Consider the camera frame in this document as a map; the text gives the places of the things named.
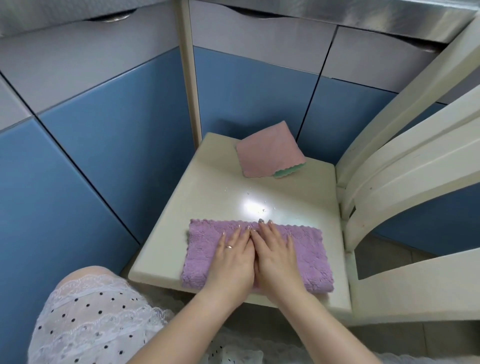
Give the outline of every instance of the tile floor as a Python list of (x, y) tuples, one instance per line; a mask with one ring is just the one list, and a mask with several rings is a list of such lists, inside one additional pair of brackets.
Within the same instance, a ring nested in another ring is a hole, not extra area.
[[(434, 257), (373, 235), (358, 245), (355, 255), (360, 279)], [(123, 277), (127, 276), (130, 267), (125, 267)], [(161, 290), (148, 285), (137, 287), (151, 297)], [(184, 303), (192, 297), (184, 292), (172, 291), (172, 294)], [(244, 335), (301, 345), (286, 319), (271, 307), (244, 303), (225, 325)], [(480, 355), (480, 321), (378, 324), (355, 327), (351, 332), (375, 352), (431, 358)]]

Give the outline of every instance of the knee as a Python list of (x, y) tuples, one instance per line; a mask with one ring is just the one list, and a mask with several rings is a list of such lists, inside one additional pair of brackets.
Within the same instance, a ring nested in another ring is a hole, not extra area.
[(67, 275), (64, 279), (62, 279), (60, 281), (59, 284), (57, 284), (57, 287), (60, 287), (61, 285), (71, 281), (71, 280), (75, 280), (75, 279), (80, 279), (84, 276), (87, 276), (87, 275), (96, 275), (96, 276), (101, 276), (101, 275), (104, 275), (104, 274), (107, 274), (107, 275), (111, 275), (111, 276), (116, 276), (115, 273), (113, 273), (111, 270), (105, 268), (105, 267), (101, 267), (101, 266), (90, 266), (90, 267), (85, 267), (85, 268), (81, 268), (79, 270), (76, 270), (72, 273), (70, 273), (69, 275)]

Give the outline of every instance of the chair seat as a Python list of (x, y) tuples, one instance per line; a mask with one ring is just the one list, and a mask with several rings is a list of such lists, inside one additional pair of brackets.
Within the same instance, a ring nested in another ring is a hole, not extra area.
[[(129, 278), (179, 291), (187, 252), (190, 219), (267, 221), (305, 225), (323, 233), (335, 290), (318, 295), (337, 317), (351, 314), (345, 253), (336, 199), (335, 167), (307, 158), (299, 171), (281, 179), (245, 178), (237, 157), (237, 139), (209, 133), (202, 141), (158, 219)], [(274, 306), (265, 296), (246, 300)]]

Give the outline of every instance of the chair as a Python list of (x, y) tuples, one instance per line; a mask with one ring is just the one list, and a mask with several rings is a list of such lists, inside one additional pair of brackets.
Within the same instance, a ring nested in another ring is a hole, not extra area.
[[(209, 133), (129, 278), (189, 291), (181, 287), (180, 273), (191, 218), (271, 218), (322, 230), (335, 290), (318, 298), (347, 325), (480, 319), (480, 249), (362, 280), (354, 255), (363, 237), (388, 218), (480, 182), (480, 86), (390, 140), (480, 65), (478, 34), (480, 18), (372, 120), (336, 167), (308, 158), (285, 178), (247, 179), (237, 140)], [(247, 302), (273, 306), (260, 294)]]

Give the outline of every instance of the purple towel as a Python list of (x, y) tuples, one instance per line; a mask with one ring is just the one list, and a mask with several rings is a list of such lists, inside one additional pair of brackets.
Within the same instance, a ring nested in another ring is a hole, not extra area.
[[(208, 268), (222, 232), (225, 231), (228, 238), (239, 224), (242, 229), (247, 225), (252, 229), (258, 229), (256, 222), (195, 219), (190, 221), (190, 241), (181, 274), (183, 287), (199, 290), (205, 285)], [(277, 229), (284, 239), (289, 233), (293, 237), (298, 267), (305, 288), (312, 293), (332, 292), (332, 270), (322, 244), (322, 232), (308, 226), (277, 225)]]

